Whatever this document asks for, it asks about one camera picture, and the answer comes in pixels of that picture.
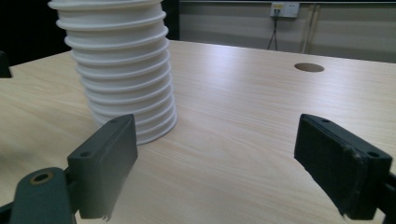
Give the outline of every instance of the black cable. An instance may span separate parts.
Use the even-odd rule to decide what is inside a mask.
[[[275,9],[274,10],[274,31],[273,31],[273,33],[271,35],[270,42],[268,43],[268,48],[267,49],[271,48],[272,41],[274,40],[274,42],[275,42],[275,50],[277,50],[276,27],[277,27],[277,19],[279,17],[279,12],[280,12],[279,9]]]

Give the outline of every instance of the wooden table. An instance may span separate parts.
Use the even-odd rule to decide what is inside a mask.
[[[138,148],[109,223],[353,222],[293,158],[299,117],[330,119],[395,157],[396,64],[187,42],[170,51],[177,126]],[[66,52],[0,79],[0,204],[25,175],[65,168],[96,131],[74,66]]]

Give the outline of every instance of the dark background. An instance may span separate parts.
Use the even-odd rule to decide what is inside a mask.
[[[65,31],[57,27],[56,10],[49,0],[0,0],[0,50],[10,65],[26,63],[70,50]],[[168,38],[179,40],[178,0],[163,0]]]

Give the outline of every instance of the table surface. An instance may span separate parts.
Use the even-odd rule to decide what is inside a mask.
[[[396,64],[188,42],[170,52],[177,125],[138,147],[109,223],[354,222],[293,158],[299,117],[330,119],[395,157]],[[25,175],[65,168],[97,130],[75,65],[66,52],[0,79],[0,204]]]

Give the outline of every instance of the wood grain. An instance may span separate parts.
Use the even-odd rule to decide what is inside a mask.
[[[293,158],[299,117],[330,119],[395,157],[395,64],[187,42],[170,51],[177,126],[139,147],[110,223],[353,223]],[[97,129],[74,66],[64,53],[0,80],[1,204],[24,175],[65,168]]]

